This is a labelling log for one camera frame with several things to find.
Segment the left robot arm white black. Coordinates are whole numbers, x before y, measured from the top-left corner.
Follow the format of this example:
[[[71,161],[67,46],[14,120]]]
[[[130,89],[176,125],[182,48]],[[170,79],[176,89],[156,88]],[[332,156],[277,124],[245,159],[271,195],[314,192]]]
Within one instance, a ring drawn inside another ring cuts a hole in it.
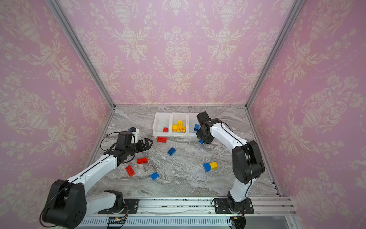
[[[134,157],[151,149],[153,141],[149,138],[138,139],[138,134],[139,130],[134,127],[120,132],[117,141],[105,149],[92,165],[68,179],[53,182],[39,216],[40,224],[45,228],[60,226],[74,229],[85,217],[105,211],[122,214],[116,223],[123,225],[130,210],[121,192],[108,189],[96,196],[86,195],[106,174],[128,163],[129,156]]]

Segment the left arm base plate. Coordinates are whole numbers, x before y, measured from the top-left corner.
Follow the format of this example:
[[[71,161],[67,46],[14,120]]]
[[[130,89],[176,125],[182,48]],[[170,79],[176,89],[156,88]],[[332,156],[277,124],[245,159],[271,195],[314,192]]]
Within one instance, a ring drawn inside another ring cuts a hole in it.
[[[127,212],[129,215],[136,215],[138,210],[139,199],[137,198],[128,198],[124,199],[124,202],[121,207],[117,210],[113,209],[105,209],[98,212],[99,215],[117,215],[122,214],[125,215]]]

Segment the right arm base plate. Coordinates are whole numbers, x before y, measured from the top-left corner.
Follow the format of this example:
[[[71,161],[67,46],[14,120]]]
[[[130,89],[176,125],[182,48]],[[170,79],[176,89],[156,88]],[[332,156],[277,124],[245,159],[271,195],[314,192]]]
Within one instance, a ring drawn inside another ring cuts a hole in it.
[[[216,214],[254,214],[254,207],[249,198],[241,202],[234,202],[229,198],[214,198],[212,206]]]

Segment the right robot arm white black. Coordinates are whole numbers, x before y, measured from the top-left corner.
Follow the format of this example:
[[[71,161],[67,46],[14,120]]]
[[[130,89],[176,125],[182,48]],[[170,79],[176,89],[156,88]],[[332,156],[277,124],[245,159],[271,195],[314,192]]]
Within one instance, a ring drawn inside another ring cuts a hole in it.
[[[228,198],[232,203],[244,201],[254,182],[265,172],[259,145],[239,137],[225,122],[211,119],[206,112],[199,113],[197,120],[200,128],[196,136],[202,144],[211,144],[216,139],[232,153],[235,181]]]

